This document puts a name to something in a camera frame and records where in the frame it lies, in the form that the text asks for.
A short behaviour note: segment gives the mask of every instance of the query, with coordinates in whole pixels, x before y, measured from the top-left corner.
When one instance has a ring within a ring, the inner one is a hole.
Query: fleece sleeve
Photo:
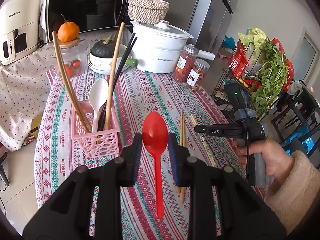
[[[320,173],[300,151],[292,154],[293,168],[281,188],[275,192],[273,183],[265,197],[287,229],[287,234],[300,223],[320,189]]]

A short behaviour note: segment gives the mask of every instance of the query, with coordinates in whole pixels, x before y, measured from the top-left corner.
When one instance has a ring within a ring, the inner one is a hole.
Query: cable
[[[4,208],[4,216],[7,217],[7,210],[5,209],[5,206],[4,206],[4,203],[3,203],[2,199],[1,199],[1,196],[0,196],[0,201],[1,201],[1,203],[3,205],[3,208]]]
[[[6,189],[7,189],[7,185],[5,185],[5,189],[4,190],[0,190],[0,191],[4,192]],[[4,216],[7,217],[7,210],[5,209],[5,206],[4,206],[4,203],[3,203],[2,199],[1,199],[1,196],[0,196],[0,201],[1,201],[1,203],[3,205],[3,208],[4,208]]]
[[[245,167],[245,181],[248,182],[248,167],[249,167],[249,133],[245,131],[246,138],[244,139],[245,144],[247,145],[247,165]]]

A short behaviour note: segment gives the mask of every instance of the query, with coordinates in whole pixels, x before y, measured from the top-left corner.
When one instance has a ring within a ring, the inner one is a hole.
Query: handheld controller
[[[235,111],[236,123],[196,125],[195,132],[217,137],[236,138],[239,146],[248,146],[254,141],[267,138],[268,127],[266,123],[258,122],[255,111],[247,108],[239,85],[231,83],[225,85],[224,89]],[[247,157],[246,180],[249,185],[255,187],[264,187],[267,184],[266,164],[261,153],[255,153]]]

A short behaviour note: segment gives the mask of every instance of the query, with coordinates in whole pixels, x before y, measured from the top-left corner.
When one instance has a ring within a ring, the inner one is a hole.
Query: red plastic spoon
[[[147,151],[153,156],[155,163],[157,216],[163,218],[163,194],[161,176],[161,155],[168,144],[167,126],[157,112],[147,115],[142,126],[142,140]]]

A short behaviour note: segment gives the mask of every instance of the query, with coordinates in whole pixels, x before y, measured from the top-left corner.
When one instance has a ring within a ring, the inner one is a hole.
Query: pumpkin
[[[110,38],[95,43],[90,49],[90,53],[96,57],[112,58],[115,52],[116,43]]]
[[[64,24],[62,24],[58,30],[58,39],[62,42],[73,41],[79,35],[79,26],[74,22],[68,22],[63,15],[62,17],[64,20]]]

